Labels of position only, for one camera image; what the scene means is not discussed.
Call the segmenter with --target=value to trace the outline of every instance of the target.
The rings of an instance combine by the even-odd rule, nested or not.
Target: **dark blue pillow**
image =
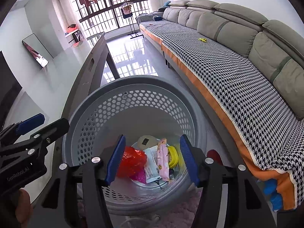
[[[165,2],[164,7],[168,6],[171,1]]]

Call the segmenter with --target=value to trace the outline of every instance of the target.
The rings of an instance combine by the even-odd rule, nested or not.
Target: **finger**
[[[15,211],[15,215],[17,220],[22,224],[28,220],[32,206],[28,192],[26,192],[23,189],[20,189],[19,192],[20,192],[20,196]]]

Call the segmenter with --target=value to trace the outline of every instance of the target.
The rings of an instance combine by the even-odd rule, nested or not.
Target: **window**
[[[124,19],[119,9],[125,0],[97,0],[97,4],[91,2],[90,7],[80,5],[79,0],[70,1],[90,45],[95,44],[100,33],[130,25],[131,20]],[[134,3],[132,7],[134,23],[137,15],[151,12],[148,0],[128,1]]]

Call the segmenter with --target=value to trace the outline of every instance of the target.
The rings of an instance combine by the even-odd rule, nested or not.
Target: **gray sofa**
[[[296,208],[304,198],[304,39],[240,5],[169,5],[136,18],[143,35],[191,88],[234,163],[277,179],[284,209]]]

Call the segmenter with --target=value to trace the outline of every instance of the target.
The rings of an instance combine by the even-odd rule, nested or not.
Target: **gray plastic basket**
[[[170,204],[191,185],[180,149],[179,138],[186,134],[195,147],[206,151],[205,117],[188,91],[154,76],[132,76],[99,88],[88,96],[70,119],[63,138],[63,161],[70,166],[84,164],[112,145],[120,134],[127,145],[140,136],[167,138],[179,154],[179,172],[170,182],[136,184],[117,178],[103,188],[109,213],[141,215]],[[82,186],[78,185],[82,196]]]

